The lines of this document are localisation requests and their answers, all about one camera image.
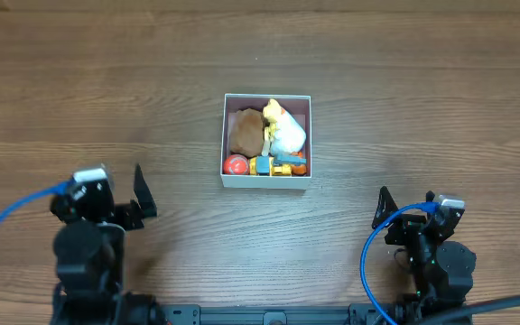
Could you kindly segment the yellow wooden rattle drum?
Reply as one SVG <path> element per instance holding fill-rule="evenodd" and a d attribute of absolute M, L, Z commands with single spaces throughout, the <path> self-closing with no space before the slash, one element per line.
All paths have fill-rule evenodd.
<path fill-rule="evenodd" d="M 272 142 L 274 140 L 274 133 L 277 131 L 276 124 L 272 123 L 269 124 L 264 128 L 264 144 L 262 148 L 262 155 L 268 156 L 270 153 L 270 148 L 272 145 Z"/>

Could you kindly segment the white yellow plush duck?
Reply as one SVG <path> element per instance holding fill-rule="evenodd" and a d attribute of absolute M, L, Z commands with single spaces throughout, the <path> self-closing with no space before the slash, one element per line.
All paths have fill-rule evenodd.
<path fill-rule="evenodd" d="M 279 153 L 297 153 L 304 147 L 306 140 L 304 129 L 276 99 L 269 99 L 268 104 L 263 108 L 263 117 L 267 125 L 274 123 L 277 126 L 269 154 L 276 156 Z"/>

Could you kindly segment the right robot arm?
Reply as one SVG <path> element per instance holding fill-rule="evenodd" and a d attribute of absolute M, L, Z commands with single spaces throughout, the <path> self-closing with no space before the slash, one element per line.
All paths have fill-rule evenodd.
<path fill-rule="evenodd" d="M 406 253 L 404 270 L 413 277 L 416 289 L 385 306 L 387 316 L 398 324 L 460 307 L 473 286 L 476 255 L 450 240 L 465 202 L 431 191 L 425 201 L 436 207 L 421 214 L 403 213 L 386 225 L 385 242 Z"/>

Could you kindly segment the red ball toy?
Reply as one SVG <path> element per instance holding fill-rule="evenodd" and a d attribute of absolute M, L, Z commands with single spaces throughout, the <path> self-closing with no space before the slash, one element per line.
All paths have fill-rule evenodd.
<path fill-rule="evenodd" d="M 223 162 L 223 173 L 227 175 L 248 175 L 250 172 L 249 160 L 241 154 L 231 154 Z"/>

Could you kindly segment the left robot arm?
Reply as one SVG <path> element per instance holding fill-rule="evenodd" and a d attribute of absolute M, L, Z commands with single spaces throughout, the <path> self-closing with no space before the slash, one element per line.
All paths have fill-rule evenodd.
<path fill-rule="evenodd" d="M 105 166 L 80 170 L 54 193 L 50 211 L 64 227 L 53 240 L 56 275 L 54 325 L 167 324 L 149 294 L 124 291 L 125 235 L 144 228 L 157 208 L 135 166 L 135 198 L 116 204 Z"/>

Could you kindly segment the brown plush toy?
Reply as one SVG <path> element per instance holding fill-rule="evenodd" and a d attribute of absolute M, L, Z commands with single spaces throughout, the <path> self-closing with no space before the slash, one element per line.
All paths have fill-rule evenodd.
<path fill-rule="evenodd" d="M 260 155 L 264 146 L 265 121 L 253 108 L 239 110 L 229 133 L 229 150 L 247 158 Z"/>

